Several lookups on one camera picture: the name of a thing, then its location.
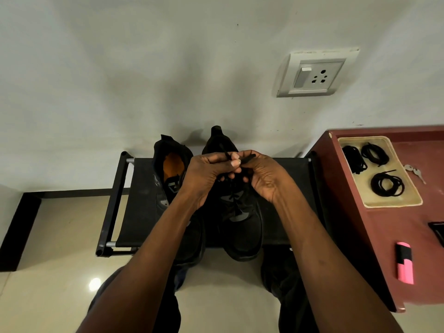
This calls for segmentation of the person's right hand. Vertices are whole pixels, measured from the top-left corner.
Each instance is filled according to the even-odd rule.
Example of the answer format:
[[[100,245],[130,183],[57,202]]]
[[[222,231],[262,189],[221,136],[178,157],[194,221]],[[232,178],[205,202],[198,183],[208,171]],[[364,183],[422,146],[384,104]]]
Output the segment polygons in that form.
[[[237,153],[241,161],[242,178],[264,199],[275,204],[286,193],[296,191],[296,183],[287,171],[272,157],[257,151],[247,150]]]

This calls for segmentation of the person's left hand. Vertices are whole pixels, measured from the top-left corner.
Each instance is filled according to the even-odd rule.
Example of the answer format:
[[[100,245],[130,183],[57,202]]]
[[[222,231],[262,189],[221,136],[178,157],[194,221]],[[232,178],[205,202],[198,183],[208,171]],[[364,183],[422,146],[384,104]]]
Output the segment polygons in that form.
[[[193,210],[203,206],[213,187],[214,183],[208,182],[209,166],[208,154],[198,155],[192,157],[186,170],[179,194],[187,198]]]

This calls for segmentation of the person's right forearm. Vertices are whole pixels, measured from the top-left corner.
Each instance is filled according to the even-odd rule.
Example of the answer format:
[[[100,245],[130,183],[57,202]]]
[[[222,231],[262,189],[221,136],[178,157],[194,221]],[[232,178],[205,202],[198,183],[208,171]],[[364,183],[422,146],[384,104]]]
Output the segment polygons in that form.
[[[273,204],[289,237],[320,333],[403,333],[300,192],[278,194]]]

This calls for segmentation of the person's left forearm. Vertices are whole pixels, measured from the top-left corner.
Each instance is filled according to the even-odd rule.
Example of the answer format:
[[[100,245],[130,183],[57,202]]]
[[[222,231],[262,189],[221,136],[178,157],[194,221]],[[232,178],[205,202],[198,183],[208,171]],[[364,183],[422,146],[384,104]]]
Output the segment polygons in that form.
[[[179,192],[76,333],[152,332],[186,226],[205,198],[206,195]]]

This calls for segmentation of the black sneaker with orange insole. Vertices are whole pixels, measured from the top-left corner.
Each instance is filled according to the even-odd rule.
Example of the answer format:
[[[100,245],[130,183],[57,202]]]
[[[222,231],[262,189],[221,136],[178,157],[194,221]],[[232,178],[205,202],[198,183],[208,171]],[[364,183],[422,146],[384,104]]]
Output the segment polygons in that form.
[[[159,219],[179,192],[193,154],[171,136],[161,134],[154,145],[152,160],[156,184],[156,213]],[[174,266],[191,268],[202,259],[206,232],[203,218],[195,212],[187,224]]]

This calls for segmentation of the black laced sneaker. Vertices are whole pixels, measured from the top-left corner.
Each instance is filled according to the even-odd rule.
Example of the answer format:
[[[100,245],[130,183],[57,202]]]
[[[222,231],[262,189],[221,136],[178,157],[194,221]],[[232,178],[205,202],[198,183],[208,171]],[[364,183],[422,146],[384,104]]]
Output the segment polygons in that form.
[[[232,179],[221,174],[204,203],[205,221],[216,226],[220,245],[238,262],[256,258],[263,243],[259,195],[251,179],[249,168],[241,167]]]

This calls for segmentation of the black fabric shoe rack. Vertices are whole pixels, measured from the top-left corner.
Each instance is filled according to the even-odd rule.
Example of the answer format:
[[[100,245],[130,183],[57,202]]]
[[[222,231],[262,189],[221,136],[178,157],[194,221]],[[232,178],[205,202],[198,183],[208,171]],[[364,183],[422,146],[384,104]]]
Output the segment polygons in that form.
[[[325,179],[315,152],[308,157],[276,157],[296,182],[310,207],[324,226],[328,226]],[[121,197],[128,194],[123,222],[112,240]],[[97,257],[132,255],[142,245],[157,222],[156,186],[151,158],[133,158],[123,151],[119,157],[113,187],[96,248]]]

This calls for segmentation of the coiled black shoelace bundle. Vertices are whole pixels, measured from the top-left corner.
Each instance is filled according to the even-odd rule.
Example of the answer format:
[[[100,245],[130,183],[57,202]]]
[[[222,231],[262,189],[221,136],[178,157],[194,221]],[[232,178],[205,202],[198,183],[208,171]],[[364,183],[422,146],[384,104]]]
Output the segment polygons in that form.
[[[344,156],[348,162],[351,172],[354,174],[360,174],[368,169],[368,165],[364,161],[360,151],[357,147],[352,145],[346,145],[342,147]]]
[[[405,191],[403,180],[397,175],[391,175],[396,169],[376,173],[371,181],[371,190],[381,197],[398,197]]]
[[[389,156],[380,146],[371,143],[362,146],[361,155],[378,167],[384,166],[390,161]]]

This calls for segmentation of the person's right leg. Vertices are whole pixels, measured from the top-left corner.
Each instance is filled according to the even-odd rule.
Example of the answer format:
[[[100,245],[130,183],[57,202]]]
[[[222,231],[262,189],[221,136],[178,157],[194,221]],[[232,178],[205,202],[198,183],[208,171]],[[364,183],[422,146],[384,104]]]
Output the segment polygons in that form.
[[[261,279],[280,302],[279,333],[319,333],[293,252],[288,246],[264,246]]]

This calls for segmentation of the red-brown wooden cabinet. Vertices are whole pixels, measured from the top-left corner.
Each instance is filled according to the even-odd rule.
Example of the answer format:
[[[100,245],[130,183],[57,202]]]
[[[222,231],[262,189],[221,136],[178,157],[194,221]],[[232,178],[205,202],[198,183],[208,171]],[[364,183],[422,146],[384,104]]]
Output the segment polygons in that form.
[[[402,165],[418,168],[424,184],[410,176],[423,204],[366,208],[339,138],[386,136]],[[405,303],[444,304],[444,248],[428,222],[444,222],[444,125],[330,129],[311,148],[325,179],[329,231],[342,253],[392,312]],[[414,284],[397,280],[395,245],[412,248]]]

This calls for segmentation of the beige tray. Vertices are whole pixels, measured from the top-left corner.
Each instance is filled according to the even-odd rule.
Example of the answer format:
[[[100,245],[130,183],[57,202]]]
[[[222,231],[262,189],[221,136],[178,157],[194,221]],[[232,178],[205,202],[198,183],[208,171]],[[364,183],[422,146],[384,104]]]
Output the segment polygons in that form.
[[[399,160],[389,138],[386,136],[349,137],[339,138],[338,142],[341,147],[354,146],[357,147],[359,151],[365,145],[376,145],[385,151],[389,157],[388,163],[380,167],[369,159],[364,158],[364,162],[368,168],[363,173],[352,174],[363,205],[366,208],[414,207],[422,205],[423,200]],[[382,172],[387,172],[388,175],[397,176],[401,179],[402,185],[400,185],[396,191],[396,196],[382,197],[373,192],[371,180],[377,173]]]

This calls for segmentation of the silver keys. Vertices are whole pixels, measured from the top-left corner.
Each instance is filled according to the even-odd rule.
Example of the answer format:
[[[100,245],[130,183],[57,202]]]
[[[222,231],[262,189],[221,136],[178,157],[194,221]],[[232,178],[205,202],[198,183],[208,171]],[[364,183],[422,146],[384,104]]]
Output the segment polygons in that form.
[[[413,166],[408,165],[408,164],[404,165],[404,169],[406,171],[410,171],[410,172],[414,173],[424,184],[426,184],[425,180],[423,179],[422,173],[419,169],[414,168]]]

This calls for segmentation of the pink and black highlighter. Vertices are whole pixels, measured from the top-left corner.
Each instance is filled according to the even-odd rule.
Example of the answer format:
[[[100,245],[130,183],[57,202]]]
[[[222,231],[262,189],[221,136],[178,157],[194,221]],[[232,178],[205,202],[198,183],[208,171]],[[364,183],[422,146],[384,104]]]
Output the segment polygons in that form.
[[[397,242],[395,245],[397,280],[402,283],[413,285],[413,255],[412,248],[406,242]]]

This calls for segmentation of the flat black object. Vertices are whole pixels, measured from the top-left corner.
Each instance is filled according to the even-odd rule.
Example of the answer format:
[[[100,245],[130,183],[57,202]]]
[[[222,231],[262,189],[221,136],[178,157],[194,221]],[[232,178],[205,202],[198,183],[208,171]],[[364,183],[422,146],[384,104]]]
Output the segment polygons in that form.
[[[444,222],[428,222],[428,226],[434,232],[439,243],[444,248]]]

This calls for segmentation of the white wall socket plate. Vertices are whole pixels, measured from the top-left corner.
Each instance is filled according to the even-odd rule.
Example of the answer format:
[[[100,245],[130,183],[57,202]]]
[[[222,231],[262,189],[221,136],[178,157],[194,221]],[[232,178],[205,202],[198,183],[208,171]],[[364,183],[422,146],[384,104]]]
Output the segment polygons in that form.
[[[358,47],[291,52],[277,71],[272,95],[275,98],[332,95],[346,79],[359,52]]]

